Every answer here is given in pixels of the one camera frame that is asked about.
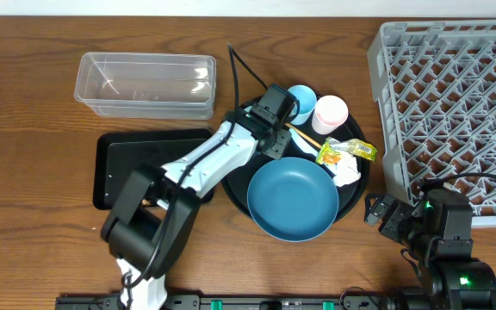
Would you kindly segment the dark blue plate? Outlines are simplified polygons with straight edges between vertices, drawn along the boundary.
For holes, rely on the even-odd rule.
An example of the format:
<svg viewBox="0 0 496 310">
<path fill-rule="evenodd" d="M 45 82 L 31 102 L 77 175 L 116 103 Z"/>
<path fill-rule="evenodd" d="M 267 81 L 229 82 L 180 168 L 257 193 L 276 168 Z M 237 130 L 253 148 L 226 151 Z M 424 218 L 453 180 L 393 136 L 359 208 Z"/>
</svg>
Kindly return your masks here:
<svg viewBox="0 0 496 310">
<path fill-rule="evenodd" d="M 330 175 L 304 158 L 268 162 L 251 179 L 247 207 L 270 236 L 305 242 L 326 232 L 339 210 L 337 187 Z"/>
</svg>

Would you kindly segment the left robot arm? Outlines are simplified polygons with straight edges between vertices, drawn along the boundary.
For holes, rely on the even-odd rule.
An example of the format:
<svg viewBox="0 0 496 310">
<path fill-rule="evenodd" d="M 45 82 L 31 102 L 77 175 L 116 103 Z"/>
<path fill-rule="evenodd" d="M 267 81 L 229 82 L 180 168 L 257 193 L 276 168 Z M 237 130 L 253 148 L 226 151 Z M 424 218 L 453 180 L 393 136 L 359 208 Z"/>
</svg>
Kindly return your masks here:
<svg viewBox="0 0 496 310">
<path fill-rule="evenodd" d="M 230 112 L 195 150 L 158 168 L 142 165 L 127 178 L 101 230 L 122 273 L 122 309 L 159 309 L 166 273 L 188 241 L 202 198 L 255 152 L 279 159 L 290 134 L 286 115 Z"/>
</svg>

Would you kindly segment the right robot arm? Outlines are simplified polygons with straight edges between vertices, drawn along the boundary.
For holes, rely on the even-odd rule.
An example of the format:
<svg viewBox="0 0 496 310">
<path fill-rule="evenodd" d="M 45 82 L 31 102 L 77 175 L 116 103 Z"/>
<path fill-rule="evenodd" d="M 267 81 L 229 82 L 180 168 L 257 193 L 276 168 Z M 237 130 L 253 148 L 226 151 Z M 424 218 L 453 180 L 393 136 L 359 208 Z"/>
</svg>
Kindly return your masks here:
<svg viewBox="0 0 496 310">
<path fill-rule="evenodd" d="M 473 212 L 458 192 L 435 188 L 412 206 L 390 194 L 368 194 L 366 224 L 403 246 L 420 286 L 382 297 L 380 309 L 496 309 L 496 276 L 472 256 Z"/>
</svg>

